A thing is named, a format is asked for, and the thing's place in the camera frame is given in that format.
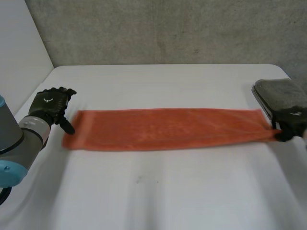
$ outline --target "table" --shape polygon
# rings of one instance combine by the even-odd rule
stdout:
[[[55,68],[35,94],[77,91],[67,110],[256,109],[251,86],[287,75],[274,65]],[[0,207],[1,230],[307,229],[304,143],[246,143],[150,152],[67,151],[53,126],[22,183]]]

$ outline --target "black glove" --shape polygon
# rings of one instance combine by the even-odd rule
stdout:
[[[66,133],[74,134],[74,128],[64,115],[71,96],[76,93],[75,90],[63,87],[38,92],[30,107],[29,116],[45,120],[50,127],[59,124]]]

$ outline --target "gray towel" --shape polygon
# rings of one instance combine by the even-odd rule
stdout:
[[[253,93],[272,120],[273,128],[280,125],[279,141],[302,137],[307,128],[307,94],[290,79],[259,80]]]
[[[307,95],[290,79],[259,80],[255,90],[274,111],[296,106],[307,108]]]

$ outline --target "gray cloth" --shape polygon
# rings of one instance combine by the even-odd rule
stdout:
[[[274,111],[294,106],[307,108],[307,94],[290,79],[259,80],[255,90]]]

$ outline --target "gray robot arm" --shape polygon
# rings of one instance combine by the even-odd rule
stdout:
[[[26,116],[18,124],[6,103],[0,107],[0,187],[18,185],[45,144],[50,126],[43,119]]]
[[[46,145],[53,124],[65,132],[74,129],[64,117],[72,89],[52,88],[39,92],[19,123],[0,96],[0,205],[8,197],[11,187],[18,185],[27,175],[40,150]]]

